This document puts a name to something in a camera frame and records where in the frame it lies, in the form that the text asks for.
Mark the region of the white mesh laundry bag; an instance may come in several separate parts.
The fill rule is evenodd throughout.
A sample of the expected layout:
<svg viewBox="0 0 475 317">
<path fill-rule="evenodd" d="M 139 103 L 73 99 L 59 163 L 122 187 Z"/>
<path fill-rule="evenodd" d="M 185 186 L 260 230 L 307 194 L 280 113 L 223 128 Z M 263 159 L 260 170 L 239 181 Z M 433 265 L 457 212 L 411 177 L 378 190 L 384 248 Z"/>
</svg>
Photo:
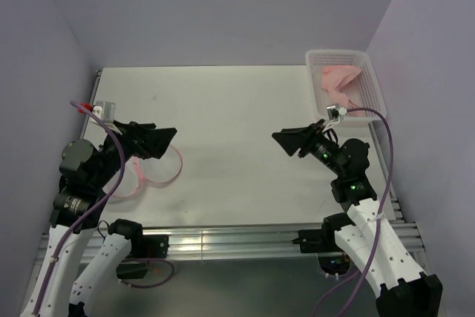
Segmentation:
<svg viewBox="0 0 475 317">
<path fill-rule="evenodd" d="M 148 188 L 164 189 L 180 176 L 183 156 L 170 145 L 160 158 L 131 157 L 125 164 L 125 173 L 117 189 L 109 198 L 110 204 L 140 199 Z"/>
</svg>

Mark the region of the pink bra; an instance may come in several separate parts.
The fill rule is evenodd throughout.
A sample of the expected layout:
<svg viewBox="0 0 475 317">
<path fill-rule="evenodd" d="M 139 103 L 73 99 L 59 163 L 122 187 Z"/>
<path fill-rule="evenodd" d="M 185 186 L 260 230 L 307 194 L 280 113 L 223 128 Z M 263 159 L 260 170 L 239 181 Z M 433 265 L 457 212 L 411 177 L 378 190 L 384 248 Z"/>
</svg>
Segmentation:
<svg viewBox="0 0 475 317">
<path fill-rule="evenodd" d="M 345 108 L 357 105 L 345 94 L 343 88 L 356 79 L 362 69 L 353 65 L 331 65 L 322 68 L 321 89 L 326 91 L 332 104 Z"/>
</svg>

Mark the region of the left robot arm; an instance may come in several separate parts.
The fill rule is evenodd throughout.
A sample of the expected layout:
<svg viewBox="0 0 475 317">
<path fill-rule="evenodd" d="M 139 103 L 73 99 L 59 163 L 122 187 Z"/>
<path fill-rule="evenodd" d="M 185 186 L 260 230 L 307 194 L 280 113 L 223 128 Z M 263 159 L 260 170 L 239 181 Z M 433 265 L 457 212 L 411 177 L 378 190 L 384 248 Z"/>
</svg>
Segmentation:
<svg viewBox="0 0 475 317">
<path fill-rule="evenodd" d="M 85 139 L 64 147 L 46 256 L 23 316 L 89 316 L 99 290 L 115 275 L 117 266 L 142 253 L 142 225 L 118 219 L 92 261 L 79 270 L 111 196 L 105 186 L 111 180 L 122 181 L 125 164 L 132 157 L 160 159 L 176 133 L 176 128 L 157 128 L 153 123 L 116 121 L 106 128 L 99 147 Z"/>
</svg>

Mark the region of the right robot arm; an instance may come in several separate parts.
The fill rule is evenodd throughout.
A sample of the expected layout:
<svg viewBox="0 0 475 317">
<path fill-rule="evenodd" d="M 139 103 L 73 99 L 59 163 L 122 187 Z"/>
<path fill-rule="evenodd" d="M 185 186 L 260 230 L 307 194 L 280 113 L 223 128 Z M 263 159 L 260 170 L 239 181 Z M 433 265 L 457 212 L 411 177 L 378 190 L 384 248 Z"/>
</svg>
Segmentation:
<svg viewBox="0 0 475 317">
<path fill-rule="evenodd" d="M 301 231 L 295 243 L 302 252 L 342 251 L 367 282 L 380 316 L 437 316 L 442 283 L 413 259 L 382 211 L 366 175 L 368 143 L 351 138 L 339 144 L 324 133 L 324 121 L 306 128 L 285 128 L 272 138 L 289 155 L 312 155 L 336 178 L 331 192 L 341 213 L 324 219 L 321 228 Z"/>
</svg>

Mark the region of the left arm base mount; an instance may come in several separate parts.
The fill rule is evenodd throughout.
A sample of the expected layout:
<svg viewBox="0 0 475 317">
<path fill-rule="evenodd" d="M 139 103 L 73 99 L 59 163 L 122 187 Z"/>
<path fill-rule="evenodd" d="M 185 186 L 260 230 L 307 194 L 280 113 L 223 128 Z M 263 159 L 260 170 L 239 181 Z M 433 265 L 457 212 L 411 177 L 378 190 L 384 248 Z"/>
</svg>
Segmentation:
<svg viewBox="0 0 475 317">
<path fill-rule="evenodd" d="M 168 235 L 144 235 L 137 248 L 126 256 L 126 260 L 140 258 L 165 258 L 168 252 Z M 151 262 L 125 262 L 116 268 L 117 277 L 122 280 L 143 279 L 151 268 Z"/>
</svg>

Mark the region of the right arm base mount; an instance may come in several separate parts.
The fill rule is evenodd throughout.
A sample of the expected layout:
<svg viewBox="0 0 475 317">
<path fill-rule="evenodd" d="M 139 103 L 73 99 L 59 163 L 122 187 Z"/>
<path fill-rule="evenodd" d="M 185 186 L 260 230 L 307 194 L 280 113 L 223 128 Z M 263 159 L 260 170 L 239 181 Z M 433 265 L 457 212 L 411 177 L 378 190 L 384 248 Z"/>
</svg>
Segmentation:
<svg viewBox="0 0 475 317">
<path fill-rule="evenodd" d="M 315 254 L 324 275 L 337 278 L 350 271 L 350 258 L 323 229 L 299 230 L 292 244 L 298 245 L 301 254 Z"/>
</svg>

